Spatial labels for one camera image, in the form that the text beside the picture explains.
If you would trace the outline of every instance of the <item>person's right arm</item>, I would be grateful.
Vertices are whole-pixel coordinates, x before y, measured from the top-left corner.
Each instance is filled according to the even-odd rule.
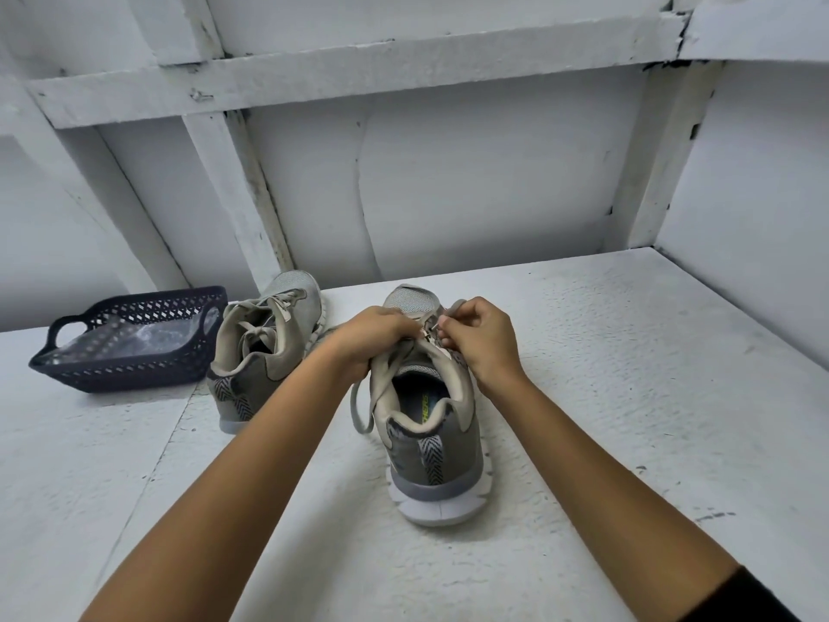
[[[731,555],[648,488],[524,374],[513,325],[482,298],[441,317],[459,349],[633,614],[676,622],[738,570]]]

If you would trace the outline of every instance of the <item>forearm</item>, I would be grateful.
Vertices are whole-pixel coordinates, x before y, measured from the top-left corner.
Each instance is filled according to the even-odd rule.
[[[738,565],[706,533],[625,469],[525,377],[492,401],[631,611],[674,622]]]
[[[225,622],[349,383],[310,355],[120,565],[89,622]]]

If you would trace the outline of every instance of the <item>loose shoelace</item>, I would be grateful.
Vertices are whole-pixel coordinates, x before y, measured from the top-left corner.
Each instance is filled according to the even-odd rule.
[[[454,315],[454,313],[464,302],[464,299],[460,299],[456,301],[449,310],[434,310],[432,312],[425,313],[422,317],[417,319],[417,322],[420,324],[425,333],[425,340],[427,342],[435,346],[442,347],[437,333],[438,317],[440,314],[446,314],[447,316]],[[372,370],[376,388],[375,392],[371,393],[367,424],[363,424],[358,411],[358,392],[360,391],[360,384],[362,382],[359,381],[351,387],[351,422],[354,424],[354,429],[356,429],[361,435],[367,435],[372,429],[374,429],[374,408],[377,405],[377,400],[380,397],[383,397],[386,393],[386,389],[391,386],[391,381],[395,379],[400,367],[403,366],[407,360],[409,360],[409,357],[411,357],[416,347],[417,344],[414,340],[406,339],[400,341],[398,343],[397,353],[392,355],[389,359],[388,368],[380,375],[377,375],[377,372]]]
[[[285,321],[289,321],[291,320],[290,309],[299,299],[305,298],[306,295],[306,292],[301,289],[288,290],[286,292],[280,292],[279,294],[267,297],[264,299],[264,305],[270,308],[272,313],[279,313]],[[227,309],[225,310],[225,315],[237,305],[250,310],[261,310],[264,307],[261,300],[259,302],[236,301],[228,304]],[[264,344],[271,352],[276,349],[277,337],[275,317],[272,316],[268,318],[268,320],[265,321],[265,324],[260,326],[251,325],[247,321],[240,321],[239,324],[245,330],[244,334],[242,334],[241,340],[239,341],[239,352],[242,359],[246,358],[250,354],[250,349],[254,344],[256,344],[256,342]]]

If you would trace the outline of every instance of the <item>white table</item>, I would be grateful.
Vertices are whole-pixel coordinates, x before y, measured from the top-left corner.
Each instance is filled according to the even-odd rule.
[[[796,614],[829,610],[829,374],[653,250],[415,280],[513,316],[531,378]],[[325,292],[330,322],[396,282]],[[75,619],[229,437],[203,386],[92,397],[0,335],[0,619]],[[426,530],[337,410],[234,620],[631,619],[483,398],[490,505]]]

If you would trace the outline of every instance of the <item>shoe upper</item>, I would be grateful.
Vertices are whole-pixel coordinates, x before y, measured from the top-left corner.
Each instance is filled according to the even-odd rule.
[[[459,353],[440,344],[435,330],[445,311],[433,293],[402,285],[383,305],[420,321],[426,336],[400,341],[372,359],[369,423],[359,418],[355,388],[354,425],[365,434],[377,424],[400,491],[425,501],[459,495],[483,467],[469,370]]]
[[[207,372],[220,415],[250,420],[303,360],[323,324],[319,288],[301,270],[280,274],[259,299],[228,305]]]

